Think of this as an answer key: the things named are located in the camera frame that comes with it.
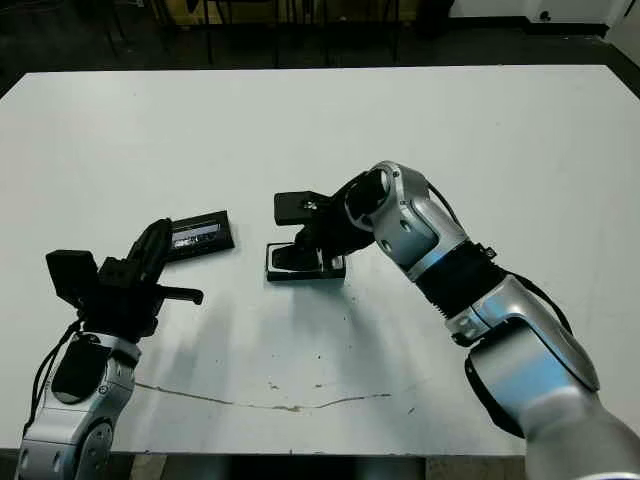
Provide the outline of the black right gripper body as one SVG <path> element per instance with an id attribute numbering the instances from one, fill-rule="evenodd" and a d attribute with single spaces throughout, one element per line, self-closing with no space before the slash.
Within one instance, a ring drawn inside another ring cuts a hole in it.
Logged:
<path id="1" fill-rule="evenodd" d="M 342 187 L 331 196 L 308 192 L 301 206 L 310 214 L 297 233 L 313 240 L 313 249 L 334 258 L 348 256 L 373 243 L 373 234 L 355 226 L 347 213 L 349 187 Z"/>

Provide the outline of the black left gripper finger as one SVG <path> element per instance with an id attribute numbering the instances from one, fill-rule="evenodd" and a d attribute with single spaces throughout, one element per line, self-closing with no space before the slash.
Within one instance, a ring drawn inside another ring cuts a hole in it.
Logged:
<path id="1" fill-rule="evenodd" d="M 157 283 L 171 249 L 172 221 L 169 218 L 158 220 L 153 231 L 153 283 Z"/>
<path id="2" fill-rule="evenodd" d="M 127 255 L 132 283 L 156 283 L 164 268 L 164 220 L 160 219 L 142 232 Z"/>

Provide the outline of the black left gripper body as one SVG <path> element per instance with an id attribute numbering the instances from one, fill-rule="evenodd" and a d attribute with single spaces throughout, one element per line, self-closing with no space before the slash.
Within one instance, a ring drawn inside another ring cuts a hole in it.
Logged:
<path id="1" fill-rule="evenodd" d="M 161 285 L 164 266 L 164 261 L 146 265 L 140 260 L 106 258 L 80 308 L 83 329 L 118 338 L 149 337 L 166 300 L 203 302 L 199 289 Z"/>

